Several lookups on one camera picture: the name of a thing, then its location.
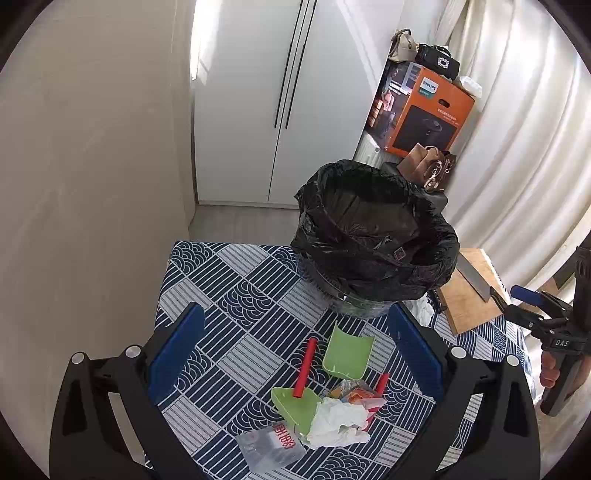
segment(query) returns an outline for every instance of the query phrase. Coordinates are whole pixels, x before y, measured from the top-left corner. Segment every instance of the wooden floor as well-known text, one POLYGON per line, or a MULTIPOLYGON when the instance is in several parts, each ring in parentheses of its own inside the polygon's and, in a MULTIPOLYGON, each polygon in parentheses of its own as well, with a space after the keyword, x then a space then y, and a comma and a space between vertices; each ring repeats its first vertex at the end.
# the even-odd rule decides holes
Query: wooden floor
POLYGON ((294 209, 197 205, 191 240, 289 245, 300 214, 294 209))

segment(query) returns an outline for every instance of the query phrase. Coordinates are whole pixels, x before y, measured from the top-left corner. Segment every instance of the tablecloth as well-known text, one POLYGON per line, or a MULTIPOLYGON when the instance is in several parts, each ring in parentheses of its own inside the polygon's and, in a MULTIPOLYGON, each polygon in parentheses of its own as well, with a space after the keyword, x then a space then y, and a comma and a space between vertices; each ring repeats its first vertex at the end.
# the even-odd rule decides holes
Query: tablecloth
MULTIPOLYGON (((173 393, 159 405, 183 446, 213 479, 379 479, 396 462, 434 407, 422 395, 387 333, 386 317, 361 320, 329 309, 306 278, 290 247, 201 242, 175 244, 160 291, 156 326, 169 325, 190 301, 206 312, 205 334, 173 393), (326 395, 339 379, 322 370, 335 322, 347 333, 374 336, 364 379, 375 386, 391 373, 371 440, 346 448, 308 450, 281 471, 250 473, 234 437, 280 421, 271 388, 294 385, 307 339, 318 338, 308 386, 326 395)), ((475 358, 519 357, 535 396, 531 362, 521 330, 502 316, 455 336, 444 314, 432 328, 449 345, 475 358)), ((441 466, 457 460, 475 420, 481 395, 473 395, 441 466)))

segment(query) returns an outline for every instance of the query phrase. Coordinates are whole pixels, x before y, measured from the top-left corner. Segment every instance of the knife blade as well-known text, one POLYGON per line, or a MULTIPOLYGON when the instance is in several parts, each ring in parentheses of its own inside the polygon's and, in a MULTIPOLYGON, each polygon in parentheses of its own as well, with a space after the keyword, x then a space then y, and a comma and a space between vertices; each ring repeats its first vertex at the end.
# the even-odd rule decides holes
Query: knife blade
POLYGON ((472 264, 462 255, 458 255, 456 268, 462 274, 462 276, 468 281, 468 283, 476 290, 476 293, 480 295, 482 300, 488 301, 491 297, 491 286, 488 282, 482 278, 482 275, 478 273, 472 264))

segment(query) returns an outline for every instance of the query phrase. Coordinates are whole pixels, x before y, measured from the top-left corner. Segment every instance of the black plastic bag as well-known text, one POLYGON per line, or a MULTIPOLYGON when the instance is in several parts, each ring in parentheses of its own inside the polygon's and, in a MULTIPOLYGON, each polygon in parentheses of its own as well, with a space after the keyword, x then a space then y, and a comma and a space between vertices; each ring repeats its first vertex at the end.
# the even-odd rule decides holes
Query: black plastic bag
POLYGON ((460 249, 454 229, 400 176, 340 160, 321 167, 295 198, 300 224, 291 246, 344 292, 415 300, 452 276, 460 249))

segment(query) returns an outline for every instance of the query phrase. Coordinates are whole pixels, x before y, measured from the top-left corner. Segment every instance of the cutting board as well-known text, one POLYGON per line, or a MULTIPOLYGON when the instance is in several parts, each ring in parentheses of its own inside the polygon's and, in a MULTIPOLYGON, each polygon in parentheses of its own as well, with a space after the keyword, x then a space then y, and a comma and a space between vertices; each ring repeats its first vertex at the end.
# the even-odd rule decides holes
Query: cutting board
MULTIPOLYGON (((460 252, 478 270, 482 278, 510 303, 511 299, 484 250, 461 248, 460 252)), ((447 305, 447 321, 455 335, 471 330, 501 314, 495 301, 490 298, 488 302, 484 302, 457 269, 453 271, 451 280, 441 287, 440 294, 443 303, 447 305)))

